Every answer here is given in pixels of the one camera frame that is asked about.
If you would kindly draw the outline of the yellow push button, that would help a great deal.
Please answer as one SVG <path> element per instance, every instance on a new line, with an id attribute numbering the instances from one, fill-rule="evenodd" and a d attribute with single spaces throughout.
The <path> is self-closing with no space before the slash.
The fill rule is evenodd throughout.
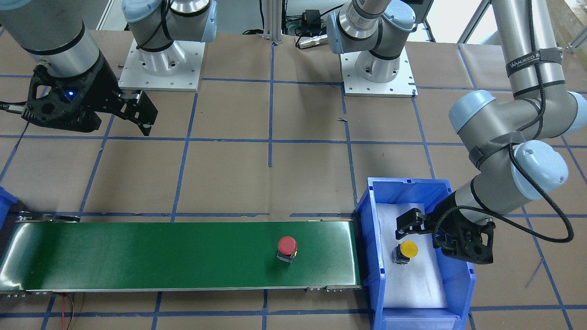
<path id="1" fill-rule="evenodd" d="M 392 263 L 399 265 L 408 264 L 412 258 L 417 256 L 418 252 L 419 248 L 415 242 L 405 241 L 398 243 L 391 253 Z"/>

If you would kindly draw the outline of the red push button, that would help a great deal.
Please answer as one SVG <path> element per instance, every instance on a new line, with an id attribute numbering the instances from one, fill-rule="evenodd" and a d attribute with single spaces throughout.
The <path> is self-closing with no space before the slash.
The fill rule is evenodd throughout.
<path id="1" fill-rule="evenodd" d="M 296 257 L 298 245 L 295 238 L 283 236 L 277 243 L 277 259 L 291 263 Z"/>

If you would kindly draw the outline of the white foam pad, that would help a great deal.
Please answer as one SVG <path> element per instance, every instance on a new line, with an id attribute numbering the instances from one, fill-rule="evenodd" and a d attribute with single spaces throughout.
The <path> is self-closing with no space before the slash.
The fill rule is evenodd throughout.
<path id="1" fill-rule="evenodd" d="M 423 209 L 421 203 L 376 204 L 380 223 L 386 284 L 383 307 L 385 308 L 446 308 L 448 306 L 438 267 L 436 251 L 430 234 L 411 234 L 396 240 L 396 219 L 412 208 Z M 392 263 L 391 253 L 398 243 L 412 241 L 418 246 L 418 254 L 408 264 Z"/>

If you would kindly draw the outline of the blue bin with white foam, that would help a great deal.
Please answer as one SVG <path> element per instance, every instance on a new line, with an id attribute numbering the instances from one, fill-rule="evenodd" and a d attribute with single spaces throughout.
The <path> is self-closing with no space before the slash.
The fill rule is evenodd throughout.
<path id="1" fill-rule="evenodd" d="M 464 330 L 476 276 L 448 258 L 431 234 L 396 239 L 396 219 L 429 211 L 451 193 L 448 180 L 370 177 L 356 212 L 365 244 L 374 330 Z"/>

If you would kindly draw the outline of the far blue plastic bin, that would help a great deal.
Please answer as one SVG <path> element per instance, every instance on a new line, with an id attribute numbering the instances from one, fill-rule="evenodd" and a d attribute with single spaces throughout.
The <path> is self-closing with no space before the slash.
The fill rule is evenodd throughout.
<path id="1" fill-rule="evenodd" d="M 9 209 L 17 204 L 17 197 L 13 196 L 10 192 L 0 187 L 0 229 L 2 230 L 6 218 L 9 213 Z"/>

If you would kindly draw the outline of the green conveyor belt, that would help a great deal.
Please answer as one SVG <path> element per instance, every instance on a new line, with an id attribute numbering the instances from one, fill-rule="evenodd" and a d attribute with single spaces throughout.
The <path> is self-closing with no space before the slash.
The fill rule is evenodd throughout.
<path id="1" fill-rule="evenodd" d="M 2 293 L 360 287 L 349 220 L 17 223 L 1 257 Z"/>

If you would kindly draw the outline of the aluminium frame post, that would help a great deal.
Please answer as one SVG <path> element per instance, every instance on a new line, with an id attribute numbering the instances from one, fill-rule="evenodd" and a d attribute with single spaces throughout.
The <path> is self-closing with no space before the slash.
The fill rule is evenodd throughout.
<path id="1" fill-rule="evenodd" d="M 282 15 L 284 0 L 262 0 L 263 34 L 265 40 L 282 43 Z"/>

